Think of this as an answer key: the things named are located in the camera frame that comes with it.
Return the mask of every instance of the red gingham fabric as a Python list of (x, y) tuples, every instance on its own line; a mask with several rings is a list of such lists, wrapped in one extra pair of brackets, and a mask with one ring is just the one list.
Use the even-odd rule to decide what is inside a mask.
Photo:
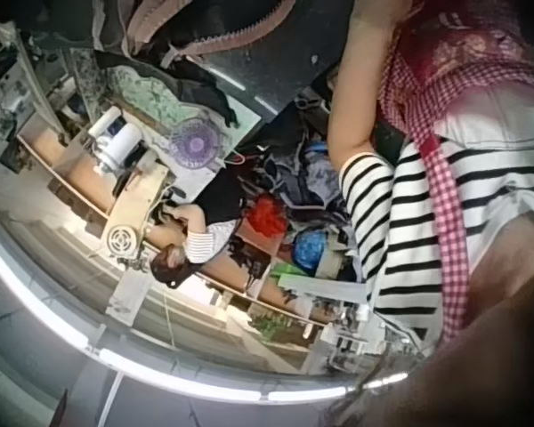
[[(426, 23), (431, 24), (431, 21), (439, 16), (439, 10), (442, 10), (443, 5), (446, 4), (446, 1), (437, 2), (436, 12), (425, 15)], [(456, 12), (451, 13), (454, 20), (457, 20), (456, 14)], [(411, 25), (419, 28), (419, 25), (424, 24), (424, 20), (414, 20)], [(515, 28), (514, 20), (504, 19), (504, 21), (506, 24), (503, 28)], [(409, 61), (412, 61), (412, 55), (416, 55), (413, 56), (414, 59), (419, 56), (415, 53), (416, 46), (413, 44), (414, 52), (404, 54), (400, 51), (400, 34), (398, 34), (398, 40), (393, 44), (387, 60), (380, 91), (380, 104), (385, 117), (392, 125), (413, 139), (424, 161), (441, 252), (442, 338), (445, 342), (454, 338), (464, 326), (469, 265), (465, 225), (457, 184), (449, 163), (442, 154), (439, 139), (433, 134), (433, 125), (446, 114), (449, 104), (467, 89), (503, 82), (522, 82), (534, 85), (534, 72), (519, 58), (520, 45), (510, 34), (506, 35), (504, 31), (494, 29), (484, 33), (476, 29), (472, 33), (472, 27), (469, 25), (472, 20), (467, 17), (466, 13), (459, 15), (458, 22), (463, 24), (464, 36), (471, 37), (473, 34), (472, 37), (475, 37), (473, 41), (479, 43), (481, 40), (484, 43), (480, 44), (482, 48), (489, 45), (490, 52), (468, 54), (470, 52), (464, 51), (462, 47), (466, 43), (459, 44), (461, 42), (458, 37), (459, 30), (457, 30), (457, 35), (453, 30), (450, 32), (452, 44), (449, 46), (449, 51), (456, 52), (456, 58), (449, 58), (450, 60), (443, 64), (446, 65), (448, 62), (451, 65), (443, 72), (443, 69), (439, 70), (432, 66), (430, 61), (424, 63), (422, 60), (424, 55), (419, 59), (421, 62), (417, 60), (409, 64)], [(473, 23), (479, 22), (483, 23), (484, 20), (473, 20)], [(442, 22), (437, 22), (437, 24), (443, 27)], [(428, 43), (431, 43), (432, 33), (429, 28), (431, 25), (427, 33)], [(447, 36), (447, 29), (444, 28), (443, 31), (445, 31), (443, 34)], [(412, 30), (411, 33), (411, 36), (415, 36), (416, 31)]]

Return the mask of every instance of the ceiling light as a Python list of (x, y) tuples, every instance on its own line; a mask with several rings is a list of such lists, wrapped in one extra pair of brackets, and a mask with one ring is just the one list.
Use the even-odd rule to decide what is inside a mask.
[(220, 71), (219, 69), (216, 69), (216, 68), (213, 68), (213, 67), (209, 67), (208, 70), (212, 73), (214, 73), (215, 75), (217, 75), (218, 77), (221, 77), (223, 80), (225, 80), (226, 82), (228, 83), (231, 83), (232, 85), (234, 85), (235, 87), (237, 87), (240, 91), (245, 91), (246, 90), (246, 87), (244, 85), (242, 85), (240, 82), (238, 82), (236, 79), (234, 78), (231, 78), (230, 76), (228, 76), (227, 74), (225, 73), (222, 73), (222, 71)]
[(20, 300), (34, 316), (44, 325), (54, 331), (61, 339), (70, 345), (84, 350), (89, 345), (89, 339), (63, 318), (55, 314), (47, 305), (37, 298), (16, 276), (10, 266), (0, 256), (0, 278), (10, 291)]
[(272, 391), (267, 399), (271, 402), (310, 402), (313, 400), (337, 399), (346, 395), (345, 387), (307, 391)]
[(400, 372), (399, 374), (386, 376), (381, 380), (371, 381), (370, 383), (364, 384), (364, 389), (376, 389), (378, 387), (383, 387), (388, 384), (398, 383), (405, 380), (408, 377), (408, 373)]
[(184, 380), (177, 376), (159, 372), (130, 359), (124, 358), (115, 352), (103, 349), (99, 358), (115, 369), (137, 380), (150, 383), (162, 389), (190, 394), (201, 398), (217, 399), (232, 402), (256, 402), (261, 399), (260, 391), (248, 391), (216, 387), (203, 383)]
[(266, 109), (268, 109), (272, 114), (274, 114), (275, 116), (278, 115), (279, 112), (271, 104), (269, 104), (266, 100), (264, 100), (263, 98), (259, 98), (258, 96), (255, 96), (254, 98), (255, 98), (255, 100), (257, 102), (259, 102)]

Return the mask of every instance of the striped shirt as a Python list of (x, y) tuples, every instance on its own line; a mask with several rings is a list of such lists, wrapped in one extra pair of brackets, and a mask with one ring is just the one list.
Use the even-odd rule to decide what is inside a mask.
[(194, 264), (203, 264), (214, 258), (228, 243), (237, 220), (217, 222), (207, 226), (206, 233), (188, 231), (184, 243), (186, 257)]
[[(471, 272), (499, 230), (534, 212), (534, 89), (471, 91), (435, 125), (463, 208)], [(340, 182), (370, 307), (421, 349), (441, 335), (441, 257), (425, 168), (406, 145), (395, 167), (363, 153)]]

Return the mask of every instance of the woman's arm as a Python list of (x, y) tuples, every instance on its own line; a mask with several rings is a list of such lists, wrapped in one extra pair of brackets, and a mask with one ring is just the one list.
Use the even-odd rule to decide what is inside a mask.
[(336, 170), (352, 156), (372, 152), (376, 101), (395, 25), (410, 0), (356, 0), (348, 42), (338, 73), (328, 129), (328, 149)]
[(171, 214), (176, 220), (185, 220), (188, 223), (189, 232), (206, 233), (206, 215), (198, 205), (181, 205), (175, 208), (165, 208), (165, 212)]

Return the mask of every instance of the purple electric fan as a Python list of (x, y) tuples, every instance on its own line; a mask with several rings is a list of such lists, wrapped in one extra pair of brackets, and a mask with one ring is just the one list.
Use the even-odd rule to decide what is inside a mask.
[(180, 122), (170, 137), (170, 154), (187, 169), (201, 169), (220, 151), (222, 132), (211, 120), (189, 118)]

